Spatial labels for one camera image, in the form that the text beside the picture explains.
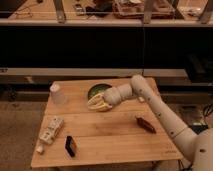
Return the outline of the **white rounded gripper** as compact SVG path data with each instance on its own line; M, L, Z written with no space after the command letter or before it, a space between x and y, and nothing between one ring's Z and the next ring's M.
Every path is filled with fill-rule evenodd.
M88 108L90 110L104 112L116 106L122 102L122 96L116 87L107 89L104 92L104 98L102 93L98 93L88 101Z

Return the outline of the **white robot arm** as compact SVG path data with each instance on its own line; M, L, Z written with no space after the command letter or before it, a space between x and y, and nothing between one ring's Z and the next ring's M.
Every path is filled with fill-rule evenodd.
M196 134L151 88L142 75L130 82L97 93L87 102L94 111L107 111L123 101L142 97L182 155L193 164L193 171L213 171L213 128Z

